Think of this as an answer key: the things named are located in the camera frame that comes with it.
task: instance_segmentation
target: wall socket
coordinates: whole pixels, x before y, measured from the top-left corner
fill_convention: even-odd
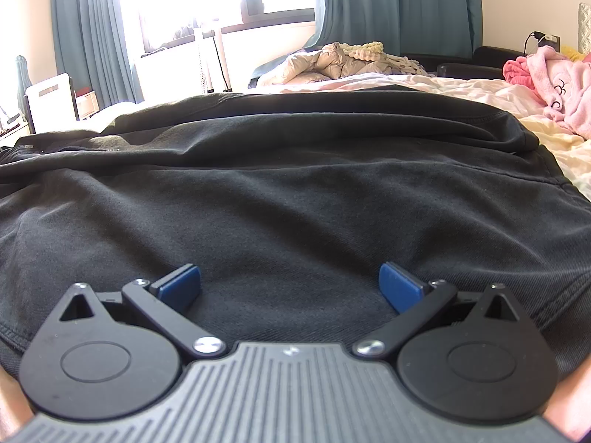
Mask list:
[[[538,47],[552,47],[556,50],[557,53],[559,53],[560,37],[544,34],[544,36],[538,41]]]

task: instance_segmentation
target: pink towel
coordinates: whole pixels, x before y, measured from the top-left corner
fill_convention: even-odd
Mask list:
[[[530,70],[527,68],[527,60],[524,56],[518,56],[517,60],[509,60],[503,66],[503,76],[512,85],[524,85],[530,90],[536,90],[531,80]]]
[[[546,102],[544,115],[562,128],[591,138],[591,63],[572,62],[551,47],[527,57],[537,93]]]

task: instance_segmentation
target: grooved plate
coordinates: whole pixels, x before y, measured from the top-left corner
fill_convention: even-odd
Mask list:
[[[339,344],[241,343],[193,363],[160,403],[121,420],[80,424],[37,416],[12,443],[550,443],[542,418],[462,425],[407,397],[384,363]]]

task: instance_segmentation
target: window frame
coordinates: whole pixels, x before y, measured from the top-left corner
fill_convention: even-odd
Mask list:
[[[283,10],[283,11],[272,11],[270,13],[258,13],[249,14],[248,5],[246,0],[240,0],[240,14],[242,16],[242,23],[237,25],[224,26],[222,28],[222,34],[228,34],[233,32],[241,32],[244,30],[252,30],[255,28],[264,28],[265,26],[274,25],[288,25],[290,23],[305,23],[309,21],[315,21],[314,8],[303,8],[297,10]],[[143,56],[148,56],[163,48],[174,48],[191,43],[195,41],[195,35],[187,35],[186,37],[177,38],[163,43],[157,48],[150,47],[150,42],[144,32],[144,19],[140,14],[140,28],[142,38],[144,41],[144,51],[146,52]],[[203,38],[213,37],[213,31],[208,31],[203,34]]]

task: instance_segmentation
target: teal curtain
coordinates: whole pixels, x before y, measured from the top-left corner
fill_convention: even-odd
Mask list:
[[[29,78],[29,67],[27,65],[27,60],[24,56],[18,55],[17,56],[17,100],[18,100],[18,107],[20,108],[23,115],[26,115],[26,108],[25,108],[25,92],[27,88],[31,86],[31,79]]]
[[[51,0],[55,62],[99,106],[137,102],[119,0]]]
[[[464,57],[482,45],[481,0],[321,0],[317,7],[317,44],[381,41],[394,55]]]

